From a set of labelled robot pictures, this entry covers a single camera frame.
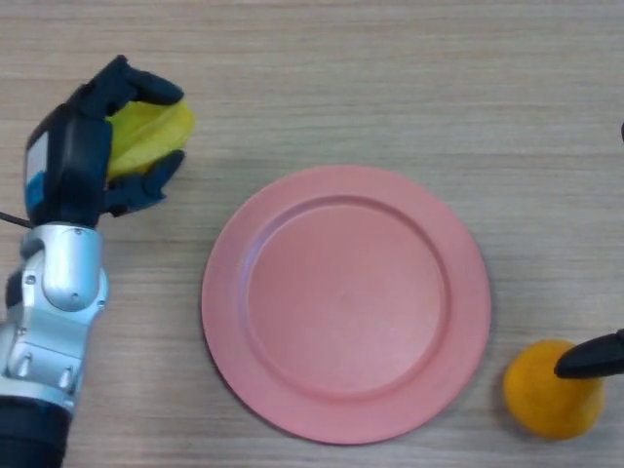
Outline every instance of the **orange fruit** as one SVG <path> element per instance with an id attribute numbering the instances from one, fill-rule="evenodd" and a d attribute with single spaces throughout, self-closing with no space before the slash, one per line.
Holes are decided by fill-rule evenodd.
<path id="1" fill-rule="evenodd" d="M 563 379 L 555 375 L 555 364 L 573 346 L 558 339 L 538 341 L 505 372 L 503 393 L 509 411 L 539 437 L 578 437 L 589 431 L 603 412 L 602 379 Z"/>

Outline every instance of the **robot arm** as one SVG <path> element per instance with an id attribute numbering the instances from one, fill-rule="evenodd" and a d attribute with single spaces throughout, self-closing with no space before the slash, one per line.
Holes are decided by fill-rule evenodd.
<path id="1" fill-rule="evenodd" d="M 184 157 L 108 179 L 113 126 L 129 102 L 173 105 L 176 85 L 120 56 L 34 130 L 26 145 L 29 226 L 0 324 L 0 467 L 59 468 L 80 397 L 91 327 L 108 300 L 99 217 L 143 210 Z"/>

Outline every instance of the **round plate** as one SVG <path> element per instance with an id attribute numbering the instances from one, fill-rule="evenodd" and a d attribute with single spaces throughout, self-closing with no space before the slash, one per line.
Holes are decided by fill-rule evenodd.
<path id="1" fill-rule="evenodd" d="M 371 443 L 425 423 L 468 383 L 488 340 L 488 276 L 464 225 L 421 187 L 322 167 L 230 219 L 202 318 L 253 411 L 314 441 Z"/>

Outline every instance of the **yellow object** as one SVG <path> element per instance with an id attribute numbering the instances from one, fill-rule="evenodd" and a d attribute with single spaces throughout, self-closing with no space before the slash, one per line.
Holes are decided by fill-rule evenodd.
<path id="1" fill-rule="evenodd" d="M 169 106 L 130 102 L 108 121 L 113 126 L 108 179 L 144 173 L 163 156 L 181 149 L 195 127 L 195 115 L 185 100 Z"/>
<path id="2" fill-rule="evenodd" d="M 563 379 L 555 364 L 573 343 L 539 341 L 523 351 L 507 369 L 503 393 L 512 415 L 527 430 L 545 439 L 564 440 L 589 431 L 605 404 L 603 380 Z"/>

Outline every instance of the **wooden table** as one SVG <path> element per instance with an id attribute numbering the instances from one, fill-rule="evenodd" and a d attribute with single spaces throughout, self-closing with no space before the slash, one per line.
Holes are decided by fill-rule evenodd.
<path id="1" fill-rule="evenodd" d="M 67 468 L 619 467 L 624 381 L 591 434 L 519 432 L 501 372 L 535 339 L 624 326 L 624 3 L 616 0 L 5 0 L 0 209 L 23 214 L 29 132 L 115 54 L 178 82 L 198 116 L 169 201 L 102 223 L 112 300 L 94 330 Z M 403 438 L 323 447 L 251 416 L 213 368 L 201 276 L 266 183 L 368 163 L 424 184 L 480 243 L 487 356 Z M 19 228 L 0 224 L 4 275 Z"/>

